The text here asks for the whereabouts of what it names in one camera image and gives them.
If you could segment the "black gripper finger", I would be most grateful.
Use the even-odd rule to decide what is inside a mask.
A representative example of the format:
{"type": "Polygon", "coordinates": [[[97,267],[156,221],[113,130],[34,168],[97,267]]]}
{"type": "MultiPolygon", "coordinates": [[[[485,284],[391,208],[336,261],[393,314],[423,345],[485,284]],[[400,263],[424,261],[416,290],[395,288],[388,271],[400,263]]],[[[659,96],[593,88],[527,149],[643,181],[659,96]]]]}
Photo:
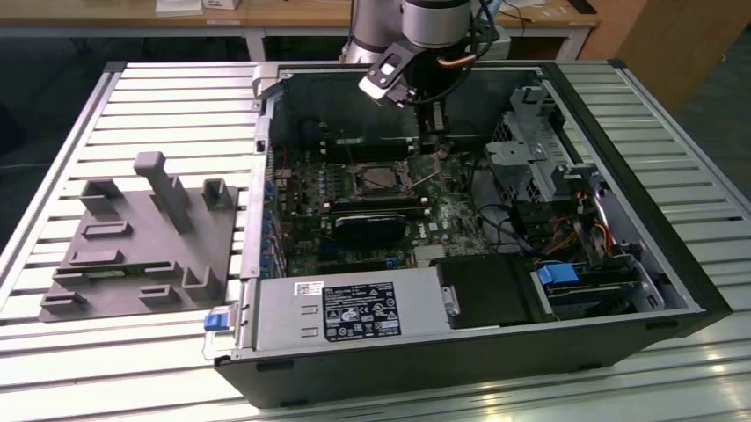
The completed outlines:
{"type": "Polygon", "coordinates": [[[435,101],[416,107],[420,153],[429,154],[439,150],[448,133],[445,102],[435,101]]]}

